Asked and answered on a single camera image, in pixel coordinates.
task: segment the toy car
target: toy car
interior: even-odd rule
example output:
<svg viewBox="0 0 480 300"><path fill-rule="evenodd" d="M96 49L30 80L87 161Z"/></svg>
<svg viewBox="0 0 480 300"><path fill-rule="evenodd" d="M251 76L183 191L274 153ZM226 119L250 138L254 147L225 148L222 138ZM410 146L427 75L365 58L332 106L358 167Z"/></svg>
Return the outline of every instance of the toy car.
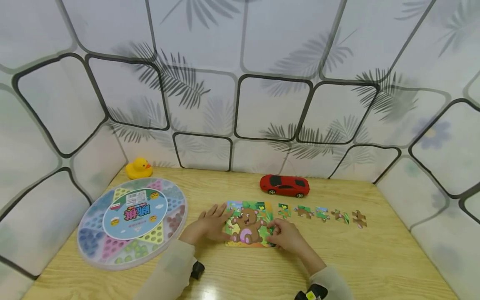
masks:
<svg viewBox="0 0 480 300"><path fill-rule="evenodd" d="M285 195L303 198L310 192L308 181L302 177L265 175L260 179L260 188L270 195Z"/></svg>

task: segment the rubber duck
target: rubber duck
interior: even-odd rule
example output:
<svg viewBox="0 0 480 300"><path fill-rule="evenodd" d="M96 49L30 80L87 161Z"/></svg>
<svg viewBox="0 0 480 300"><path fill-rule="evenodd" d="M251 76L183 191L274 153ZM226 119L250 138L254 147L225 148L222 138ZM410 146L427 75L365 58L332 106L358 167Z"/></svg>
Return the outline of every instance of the rubber duck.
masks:
<svg viewBox="0 0 480 300"><path fill-rule="evenodd" d="M152 176L153 169L145 158L138 157L132 163L127 164L125 172L130 179L139 179Z"/></svg>

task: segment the child's hand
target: child's hand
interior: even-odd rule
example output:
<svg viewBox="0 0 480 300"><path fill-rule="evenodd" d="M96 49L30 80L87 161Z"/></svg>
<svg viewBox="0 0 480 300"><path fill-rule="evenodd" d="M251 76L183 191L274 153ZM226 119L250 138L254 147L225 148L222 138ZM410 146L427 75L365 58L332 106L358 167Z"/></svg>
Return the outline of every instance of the child's hand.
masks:
<svg viewBox="0 0 480 300"><path fill-rule="evenodd" d="M226 221L233 215L233 210L225 212L226 207L226 203L221 206L215 204L208 212L203 211L198 220L185 228L179 240L191 245L195 245L204 236L216 241L230 240L231 236L222 232Z"/></svg>
<svg viewBox="0 0 480 300"><path fill-rule="evenodd" d="M303 248L309 247L293 223L282 219L274 219L268 223L267 227L275 227L273 235L267 237L267 242L276 244L278 248L283 248L293 254L299 254Z"/></svg>

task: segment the patterned wallpaper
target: patterned wallpaper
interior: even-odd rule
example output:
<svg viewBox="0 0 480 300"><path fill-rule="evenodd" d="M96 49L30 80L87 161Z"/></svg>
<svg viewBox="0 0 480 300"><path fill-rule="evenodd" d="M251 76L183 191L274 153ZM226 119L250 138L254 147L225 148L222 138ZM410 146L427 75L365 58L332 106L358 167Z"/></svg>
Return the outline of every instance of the patterned wallpaper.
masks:
<svg viewBox="0 0 480 300"><path fill-rule="evenodd" d="M143 156L377 184L475 298L479 26L476 0L4 4L0 290L23 295Z"/></svg>

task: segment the table surface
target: table surface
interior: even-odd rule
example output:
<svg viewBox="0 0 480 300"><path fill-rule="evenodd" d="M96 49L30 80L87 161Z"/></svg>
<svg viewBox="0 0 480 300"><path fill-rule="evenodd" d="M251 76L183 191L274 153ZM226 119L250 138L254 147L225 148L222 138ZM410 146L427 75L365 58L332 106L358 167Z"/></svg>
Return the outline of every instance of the table surface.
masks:
<svg viewBox="0 0 480 300"><path fill-rule="evenodd" d="M309 179L303 199L268 195L259 174L154 168L153 177L176 183L188 201L187 224L213 203L228 200L323 206L360 210L368 227L292 214L294 222L327 265L350 285L355 299L457 299L377 187L367 182ZM108 189L128 181L121 170ZM24 300L129 300L152 273L159 257L133 269L104 271L85 263L77 250L77 231L62 246ZM191 279L179 299L292 300L305 290L308 276L298 259L272 248L231 248L205 242L195 255L205 265L201 280Z"/></svg>

